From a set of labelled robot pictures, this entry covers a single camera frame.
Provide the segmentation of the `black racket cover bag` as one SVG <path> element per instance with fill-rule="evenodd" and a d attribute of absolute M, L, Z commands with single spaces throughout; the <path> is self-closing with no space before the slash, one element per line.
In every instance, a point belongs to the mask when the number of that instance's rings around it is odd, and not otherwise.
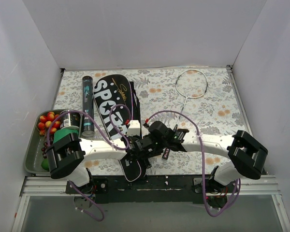
<path fill-rule="evenodd" d="M 125 76 L 112 74 L 101 78 L 94 86 L 93 99 L 110 140 L 122 136 L 114 129 L 127 133 L 126 121 L 129 114 L 133 120 L 141 120 L 140 103 L 134 89 L 134 82 Z"/>

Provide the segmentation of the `black shuttlecock tube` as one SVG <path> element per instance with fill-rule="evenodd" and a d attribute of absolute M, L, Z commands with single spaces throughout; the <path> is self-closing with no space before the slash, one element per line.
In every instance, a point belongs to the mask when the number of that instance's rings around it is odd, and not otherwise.
<path fill-rule="evenodd" d="M 91 76 L 82 78 L 83 84 L 83 112 L 93 118 L 93 79 Z M 83 116 L 82 136 L 94 136 L 94 124 L 88 116 Z"/>

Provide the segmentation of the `white badminton racket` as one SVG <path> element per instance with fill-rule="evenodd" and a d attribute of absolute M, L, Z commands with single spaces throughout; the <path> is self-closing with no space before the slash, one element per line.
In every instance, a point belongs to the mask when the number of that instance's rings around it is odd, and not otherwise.
<path fill-rule="evenodd" d="M 184 103 L 180 110 L 175 129 L 185 109 L 188 100 L 195 100 L 203 97 L 207 93 L 208 79 L 204 72 L 197 69 L 183 71 L 175 81 L 175 90 L 178 95 L 184 97 Z"/>

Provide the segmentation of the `black badminton racket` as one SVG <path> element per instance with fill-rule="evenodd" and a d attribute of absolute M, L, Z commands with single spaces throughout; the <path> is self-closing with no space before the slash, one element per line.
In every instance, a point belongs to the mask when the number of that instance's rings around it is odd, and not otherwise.
<path fill-rule="evenodd" d="M 170 149 L 165 148 L 163 154 L 162 154 L 162 159 L 167 160 L 170 154 Z"/>

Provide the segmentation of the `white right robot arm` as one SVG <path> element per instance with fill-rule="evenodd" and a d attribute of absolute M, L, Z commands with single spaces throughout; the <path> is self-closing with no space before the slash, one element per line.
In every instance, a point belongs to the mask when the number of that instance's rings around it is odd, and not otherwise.
<path fill-rule="evenodd" d="M 229 162 L 216 167 L 211 173 L 208 185 L 214 192 L 222 191 L 242 177 L 260 179 L 268 155 L 268 149 L 244 130 L 238 130 L 235 135 L 198 135 L 187 129 L 174 131 L 155 121 L 148 126 L 148 132 L 155 148 L 168 148 L 174 152 L 203 152 L 229 158 Z"/>

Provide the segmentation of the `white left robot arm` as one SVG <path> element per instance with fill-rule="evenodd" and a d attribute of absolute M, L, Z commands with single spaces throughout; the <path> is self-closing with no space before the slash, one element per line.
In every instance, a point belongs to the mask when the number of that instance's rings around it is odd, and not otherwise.
<path fill-rule="evenodd" d="M 114 159 L 127 164 L 129 150 L 127 140 L 110 141 L 79 138 L 69 133 L 46 149 L 50 176 L 52 179 L 72 181 L 82 193 L 93 189 L 91 174 L 84 166 L 90 160 Z"/>

